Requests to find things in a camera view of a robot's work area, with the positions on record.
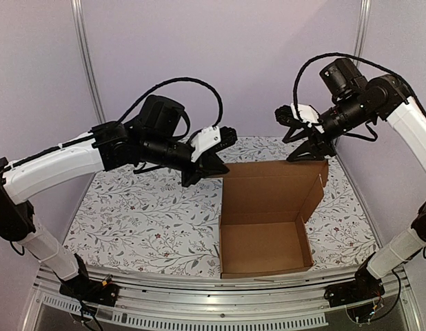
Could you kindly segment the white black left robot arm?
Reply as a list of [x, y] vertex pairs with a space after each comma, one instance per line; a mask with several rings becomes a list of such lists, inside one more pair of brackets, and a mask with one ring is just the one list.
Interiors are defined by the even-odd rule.
[[195, 134], [175, 135], [179, 122], [187, 119], [180, 103], [150, 95], [140, 112], [125, 123], [95, 126], [75, 140], [26, 159], [1, 158], [0, 237], [18, 243], [46, 264], [68, 292], [89, 299], [108, 282], [91, 280], [83, 260], [34, 220], [30, 198], [85, 174], [126, 165], [133, 165], [135, 174], [178, 170], [183, 187], [226, 174], [228, 168], [219, 152], [236, 143], [236, 130], [213, 125]]

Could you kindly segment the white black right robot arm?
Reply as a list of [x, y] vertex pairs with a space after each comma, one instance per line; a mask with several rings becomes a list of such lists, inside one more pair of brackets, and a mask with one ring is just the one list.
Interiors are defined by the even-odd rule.
[[[298, 101], [298, 87], [305, 70], [315, 61], [333, 58], [319, 76], [332, 98], [332, 107], [320, 113]], [[375, 142], [372, 126], [385, 122], [409, 149], [426, 175], [426, 111], [414, 89], [398, 73], [367, 59], [341, 52], [317, 55], [299, 69], [292, 102], [274, 112], [276, 121], [289, 130], [283, 143], [300, 141], [287, 161], [323, 161], [336, 154], [334, 142], [341, 136]], [[356, 271], [349, 295], [362, 301], [381, 279], [426, 247], [426, 201], [408, 229], [373, 253]]]

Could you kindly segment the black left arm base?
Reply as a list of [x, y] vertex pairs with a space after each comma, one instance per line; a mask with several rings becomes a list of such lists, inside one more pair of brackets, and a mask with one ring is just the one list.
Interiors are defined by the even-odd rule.
[[78, 275], [69, 281], [60, 280], [59, 292], [78, 301], [86, 301], [114, 307], [118, 299], [120, 287], [112, 281], [112, 275], [103, 280], [93, 280]]

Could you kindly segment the brown cardboard box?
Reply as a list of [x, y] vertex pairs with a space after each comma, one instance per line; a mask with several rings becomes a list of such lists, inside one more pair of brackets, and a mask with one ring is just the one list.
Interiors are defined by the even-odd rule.
[[327, 161], [230, 163], [219, 218], [222, 279], [303, 272], [314, 265], [306, 223], [324, 197]]

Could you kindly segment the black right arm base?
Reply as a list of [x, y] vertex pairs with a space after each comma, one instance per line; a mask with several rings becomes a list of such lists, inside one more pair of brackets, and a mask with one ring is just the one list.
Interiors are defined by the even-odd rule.
[[351, 281], [327, 286], [323, 297], [333, 308], [381, 297], [384, 293], [385, 289], [381, 279], [374, 278], [368, 272], [357, 272]]

